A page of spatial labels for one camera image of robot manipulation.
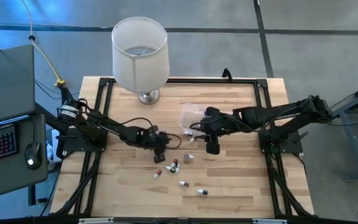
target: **table lamp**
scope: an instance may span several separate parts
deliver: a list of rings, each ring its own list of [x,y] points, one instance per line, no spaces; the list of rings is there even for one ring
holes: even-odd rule
[[[160,98],[160,86],[168,80],[167,32],[156,21],[130,17],[111,33],[112,74],[117,83],[151,105]]]

